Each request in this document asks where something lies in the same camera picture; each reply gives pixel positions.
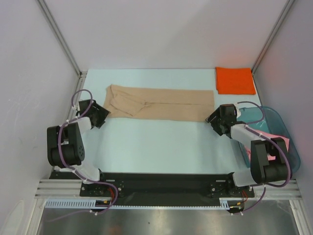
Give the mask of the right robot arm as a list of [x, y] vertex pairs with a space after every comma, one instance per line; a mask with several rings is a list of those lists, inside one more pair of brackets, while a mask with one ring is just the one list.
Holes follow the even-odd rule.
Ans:
[[230, 196], [238, 196], [245, 186], [286, 186], [292, 170], [288, 161], [286, 142], [281, 137], [270, 138], [237, 120], [239, 110], [235, 104], [220, 105], [206, 122], [219, 135], [226, 135], [250, 150], [250, 168], [231, 174], [232, 180], [225, 184]]

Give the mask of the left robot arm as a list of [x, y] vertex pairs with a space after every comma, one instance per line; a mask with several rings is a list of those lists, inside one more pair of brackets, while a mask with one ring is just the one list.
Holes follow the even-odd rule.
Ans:
[[63, 129], [60, 126], [47, 128], [47, 159], [51, 166], [69, 170], [85, 183], [92, 183], [91, 190], [101, 196], [107, 192], [108, 183], [100, 179], [100, 169], [85, 161], [82, 134], [102, 127], [110, 111], [90, 99], [79, 101], [74, 110], [74, 121]]

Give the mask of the beige t shirt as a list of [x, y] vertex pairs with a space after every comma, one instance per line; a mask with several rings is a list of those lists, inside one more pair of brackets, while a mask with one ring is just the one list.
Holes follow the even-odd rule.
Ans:
[[111, 118], [202, 122], [215, 111], [212, 90], [133, 88], [110, 85], [103, 107]]

